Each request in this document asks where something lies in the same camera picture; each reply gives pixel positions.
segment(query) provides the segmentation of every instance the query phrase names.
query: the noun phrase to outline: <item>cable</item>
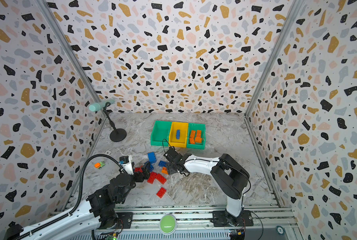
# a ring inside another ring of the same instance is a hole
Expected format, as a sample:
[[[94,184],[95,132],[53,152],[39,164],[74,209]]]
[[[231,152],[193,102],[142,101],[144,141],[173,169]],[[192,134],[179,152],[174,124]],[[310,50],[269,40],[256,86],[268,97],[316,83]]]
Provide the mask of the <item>cable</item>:
[[[211,161],[211,160],[206,160],[206,159],[201,159],[201,158],[196,158],[196,159],[197,159],[197,160],[208,161],[208,162],[214,162],[214,161]],[[246,194],[246,193],[250,190],[250,188],[252,187],[252,184],[250,183],[250,180],[249,180],[248,176],[246,176],[245,173],[240,172],[240,171],[237,170],[236,168],[234,168],[234,167],[232,167],[232,166],[230,166],[230,165],[228,165],[228,164],[226,164],[226,163],[224,163],[224,162],[219,162],[219,163],[222,163],[222,164],[224,164],[225,166],[228,166],[228,167],[230,167],[230,168],[233,168],[234,170],[236,170],[236,171],[238,171],[239,173],[241,173],[241,174],[248,180],[248,182],[249,182],[249,189],[246,190],[246,191],[243,193],[243,195]]]
[[[105,154],[95,154],[95,155],[91,156],[90,158],[88,158],[88,159],[84,162],[84,165],[83,165],[83,167],[81,168],[81,172],[80,172],[80,182],[79,182],[79,196],[78,196],[78,198],[77,198],[76,205],[73,207],[73,209],[70,210],[68,213],[66,213],[66,214],[64,214],[64,215],[62,215],[62,216],[60,216],[60,217],[58,217],[58,218],[53,219],[53,220],[50,221],[50,222],[47,222],[47,223],[45,223],[45,224],[43,224],[43,225],[41,225],[41,226],[39,226],[39,227],[37,227],[37,228],[35,228],[35,229],[29,231],[29,232],[26,232],[26,233],[24,233],[24,234],[18,236],[17,238],[14,238],[13,240],[20,240],[20,239],[23,239],[23,238],[25,238],[25,237],[27,237],[27,236],[29,236],[29,235],[32,235],[34,232],[37,232],[37,231],[39,231],[39,230],[41,230],[41,229],[43,229],[43,228],[46,228],[47,226],[50,226],[50,225],[52,225],[52,224],[54,224],[54,223],[60,221],[61,219],[64,219],[64,218],[68,217],[68,216],[70,216],[74,211],[76,211],[77,208],[78,208],[79,205],[80,205],[81,198],[82,198],[82,196],[83,196],[83,179],[84,179],[84,173],[85,173],[86,166],[88,165],[88,163],[89,163],[92,159],[94,159],[94,158],[96,158],[96,157],[106,157],[106,158],[109,158],[110,160],[112,160],[112,161],[120,168],[120,172],[123,172],[123,171],[124,171],[123,166],[121,166],[121,164],[119,164],[118,161],[116,161],[113,157],[111,157],[111,156],[109,156],[109,155],[105,155]]]
[[[257,214],[255,214],[256,217],[258,218],[258,220],[260,220],[260,223],[261,223],[261,227],[262,227],[262,231],[261,231],[261,235],[260,237],[257,239],[257,240],[260,240],[260,238],[262,237],[262,234],[264,233],[264,225],[262,225],[262,221],[261,219],[257,216]]]

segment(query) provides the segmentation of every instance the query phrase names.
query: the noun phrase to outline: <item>round base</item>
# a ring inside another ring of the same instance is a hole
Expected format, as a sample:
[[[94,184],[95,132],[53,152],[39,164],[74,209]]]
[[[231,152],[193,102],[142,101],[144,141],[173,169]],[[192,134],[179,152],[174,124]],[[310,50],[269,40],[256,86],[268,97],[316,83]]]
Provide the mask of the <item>round base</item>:
[[[109,135],[112,142],[120,142],[127,136],[127,132],[122,128],[117,128],[118,134],[113,130]]]

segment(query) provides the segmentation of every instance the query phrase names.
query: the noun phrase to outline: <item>white marble surface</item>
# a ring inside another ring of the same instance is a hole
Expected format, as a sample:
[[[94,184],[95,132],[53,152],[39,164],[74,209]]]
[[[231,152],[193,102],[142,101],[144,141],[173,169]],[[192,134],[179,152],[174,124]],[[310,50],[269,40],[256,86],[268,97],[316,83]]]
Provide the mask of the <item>white marble surface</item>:
[[[275,204],[269,192],[267,182],[262,172],[259,160],[250,139],[243,114],[223,113],[112,113],[112,120],[117,128],[124,128],[128,135],[122,142],[112,142],[109,134],[112,131],[106,123],[93,154],[110,151],[110,156],[119,159],[120,156],[132,155],[135,167],[148,161],[148,152],[155,152],[157,162],[153,164],[154,171],[161,173],[159,161],[166,161],[162,146],[151,146],[151,133],[156,120],[202,123],[206,125],[206,144],[204,150],[176,148],[184,155],[193,153],[202,157],[219,157],[223,153],[232,156],[250,174],[251,190],[246,194],[245,204]],[[96,169],[96,162],[104,161],[106,166]],[[118,167],[109,159],[96,158],[92,160],[85,171],[83,199],[95,190],[109,184],[109,180],[118,175]],[[216,185],[211,176],[190,174],[185,177],[179,173],[165,175],[167,182],[162,185],[155,180],[152,184],[136,183],[124,204],[117,207],[140,206],[188,206],[188,205],[225,205],[226,195]],[[164,187],[167,192],[162,199],[157,197],[158,190]]]

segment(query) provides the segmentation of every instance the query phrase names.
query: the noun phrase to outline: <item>patterned wall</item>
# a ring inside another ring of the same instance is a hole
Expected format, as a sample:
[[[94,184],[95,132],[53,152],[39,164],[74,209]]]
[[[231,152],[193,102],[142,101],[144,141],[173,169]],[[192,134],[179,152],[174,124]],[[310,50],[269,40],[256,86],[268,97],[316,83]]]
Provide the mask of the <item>patterned wall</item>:
[[[292,1],[52,0],[118,112],[245,112]]]
[[[249,114],[305,239],[357,239],[357,1],[314,1]]]
[[[0,1],[0,239],[62,207],[102,118],[33,4]]]

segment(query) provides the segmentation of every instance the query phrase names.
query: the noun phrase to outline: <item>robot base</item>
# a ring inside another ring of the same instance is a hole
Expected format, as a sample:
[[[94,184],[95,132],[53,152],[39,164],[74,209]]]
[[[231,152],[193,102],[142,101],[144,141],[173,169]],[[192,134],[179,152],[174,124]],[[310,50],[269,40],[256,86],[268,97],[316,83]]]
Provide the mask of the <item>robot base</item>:
[[[244,221],[246,227],[253,226],[253,219],[249,210],[241,211],[238,217],[235,217],[225,211],[213,211],[213,219],[210,220],[215,227],[226,227],[229,224],[235,227],[243,227]]]

